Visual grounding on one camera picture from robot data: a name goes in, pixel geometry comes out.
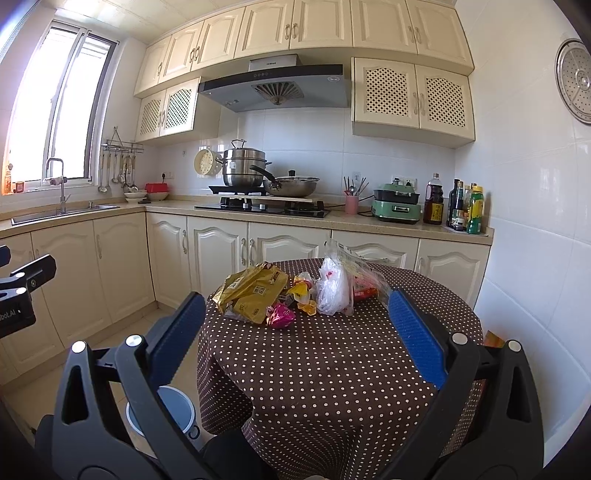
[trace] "table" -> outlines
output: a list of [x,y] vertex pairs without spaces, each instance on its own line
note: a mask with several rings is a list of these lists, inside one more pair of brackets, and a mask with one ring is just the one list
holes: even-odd
[[[318,277],[321,264],[276,265],[291,284],[303,271]],[[372,266],[449,331],[482,343],[480,321],[449,289],[410,270]],[[418,374],[377,299],[359,303],[349,317],[299,310],[296,317],[275,330],[224,319],[208,302],[197,368],[203,427],[213,434],[242,428],[282,480],[370,480],[421,421],[436,389]],[[475,382],[443,453],[461,445],[480,392]]]

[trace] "gas stove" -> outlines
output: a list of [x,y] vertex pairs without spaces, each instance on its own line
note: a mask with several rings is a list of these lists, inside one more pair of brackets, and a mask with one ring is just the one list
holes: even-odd
[[235,187],[210,187],[214,194],[223,195],[219,203],[195,205],[196,210],[227,210],[271,215],[324,218],[329,211],[324,202],[311,199],[293,199],[267,195],[263,187],[236,189]]

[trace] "snack bag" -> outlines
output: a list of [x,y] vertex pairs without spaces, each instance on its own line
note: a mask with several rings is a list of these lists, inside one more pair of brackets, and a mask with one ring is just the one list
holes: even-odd
[[234,314],[260,325],[267,307],[275,303],[287,284],[288,276],[275,265],[264,262],[230,275],[213,296],[220,312],[231,307]]

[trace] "faucet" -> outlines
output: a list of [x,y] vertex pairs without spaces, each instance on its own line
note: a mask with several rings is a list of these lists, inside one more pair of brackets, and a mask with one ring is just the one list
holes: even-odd
[[72,196],[72,194],[68,195],[68,198],[66,198],[66,194],[64,192],[64,183],[66,183],[68,179],[64,177],[64,161],[61,158],[51,157],[47,159],[47,162],[45,163],[46,175],[49,175],[49,165],[52,161],[58,161],[61,163],[61,177],[49,179],[49,183],[50,185],[61,185],[60,213],[63,215],[66,212],[66,202],[68,198]]

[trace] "metal screw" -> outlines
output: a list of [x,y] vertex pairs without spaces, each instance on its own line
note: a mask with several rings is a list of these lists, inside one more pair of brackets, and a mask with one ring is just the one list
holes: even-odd
[[468,337],[463,333],[454,333],[452,335],[452,341],[458,345],[466,345],[468,343]]
[[521,344],[517,340],[509,340],[507,345],[509,346],[509,349],[514,352],[521,352]]
[[78,340],[77,342],[74,342],[74,345],[72,345],[72,351],[74,353],[81,353],[85,348],[86,342],[83,342],[82,340]]
[[125,343],[127,346],[138,346],[140,343],[142,343],[142,337],[140,337],[140,335],[129,335],[125,339]]

